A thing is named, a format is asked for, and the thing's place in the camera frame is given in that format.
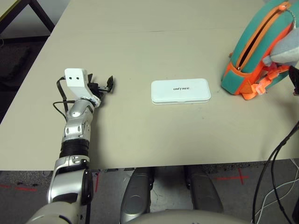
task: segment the white case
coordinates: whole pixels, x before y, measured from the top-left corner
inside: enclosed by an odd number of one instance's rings
[[[211,93],[204,78],[158,80],[151,84],[154,104],[193,104],[209,101]]]

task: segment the black cable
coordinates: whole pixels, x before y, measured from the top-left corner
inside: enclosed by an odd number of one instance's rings
[[[58,81],[56,82],[56,85],[57,85],[57,88],[58,88],[58,90],[60,92],[60,95],[62,97],[63,104],[64,104],[64,111],[65,111],[65,114],[66,114],[67,111],[69,110],[69,108],[68,108],[67,103],[66,103],[66,95],[65,95],[64,90],[62,89],[61,84],[60,84],[61,80],[65,80],[65,77],[63,76],[60,79],[58,79]]]
[[[89,223],[90,223],[90,211],[91,211],[91,206],[92,206],[91,203],[87,204],[87,206],[86,206],[85,224],[89,224]]]
[[[59,110],[56,106],[55,106],[55,104],[73,104],[73,103],[75,103],[75,100],[66,100],[66,101],[58,101],[58,102],[54,102],[53,103],[53,107],[64,117],[64,119],[65,119],[65,121],[67,121],[66,120],[66,115],[64,114],[64,113],[62,113],[61,112],[61,110]]]
[[[256,190],[255,190],[255,193],[254,193],[254,198],[253,198],[253,204],[252,204],[252,223],[255,223],[255,220],[256,220],[256,199],[257,199],[257,194],[258,194],[258,190],[260,188],[260,185],[261,185],[261,181],[262,181],[262,178],[263,178],[263,175],[266,171],[266,168],[268,167],[272,157],[274,156],[274,154],[281,149],[281,147],[283,145],[286,144],[286,142],[289,140],[289,138],[298,130],[299,128],[299,122],[295,125],[295,127],[291,130],[291,132],[284,138],[284,140],[282,140],[282,142],[274,149],[274,151],[271,153],[269,159],[267,160],[267,162],[265,163],[264,167],[263,167],[263,170],[260,174],[260,177],[258,179],[258,182],[257,182],[257,185],[256,185]]]
[[[288,136],[286,136],[286,138],[280,143],[281,147],[283,145],[286,144],[286,142],[289,140],[289,138],[298,130],[298,127],[299,127],[299,122],[297,123],[297,125],[292,129],[292,131],[288,134]],[[275,156],[273,158],[273,162],[272,162],[272,165],[271,165],[271,177],[272,177],[272,184],[273,184],[273,188],[274,188],[274,192],[275,192],[275,196],[276,196],[276,199],[277,199],[277,202],[279,204],[279,208],[280,210],[282,211],[283,215],[285,216],[286,220],[288,221],[289,224],[292,224],[291,220],[289,219],[288,215],[286,214],[285,212],[285,209],[284,207],[282,206],[281,202],[280,202],[280,199],[279,199],[279,196],[278,196],[278,193],[277,193],[277,189],[276,189],[276,183],[275,183],[275,176],[274,176],[274,164],[275,164],[275,160],[276,160],[276,157],[281,149],[281,147],[276,151],[275,153]]]

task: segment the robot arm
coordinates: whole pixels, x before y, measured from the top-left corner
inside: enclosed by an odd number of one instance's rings
[[[93,177],[88,157],[90,125],[104,92],[110,92],[114,84],[113,77],[110,77],[106,87],[99,87],[97,83],[91,83],[91,78],[83,69],[65,70],[67,86],[78,99],[66,111],[61,152],[47,193],[48,204],[27,224],[76,224],[81,206],[90,206],[93,199]]]

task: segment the beige table surface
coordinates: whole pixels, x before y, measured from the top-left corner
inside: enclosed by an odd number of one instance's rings
[[[1,0],[0,1],[0,20],[1,17],[12,7],[16,4],[18,0]]]
[[[93,168],[266,160],[299,119],[289,78],[251,101],[220,87],[228,55],[262,0],[73,0],[0,125],[0,170],[50,170],[63,117],[56,81],[85,68],[115,77],[95,112]],[[205,78],[204,104],[154,105],[151,82]],[[278,158],[299,157],[299,135]]]

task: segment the table leg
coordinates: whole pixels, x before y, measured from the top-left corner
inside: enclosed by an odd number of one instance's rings
[[[37,0],[31,0],[29,1],[30,7],[33,9],[33,11],[36,13],[36,15],[40,18],[40,20],[44,23],[44,25],[47,27],[47,29],[52,32],[55,25],[51,21],[51,19],[48,17],[48,15],[45,13],[41,5],[37,2]]]
[[[30,0],[18,0],[0,17],[0,34],[29,4]]]

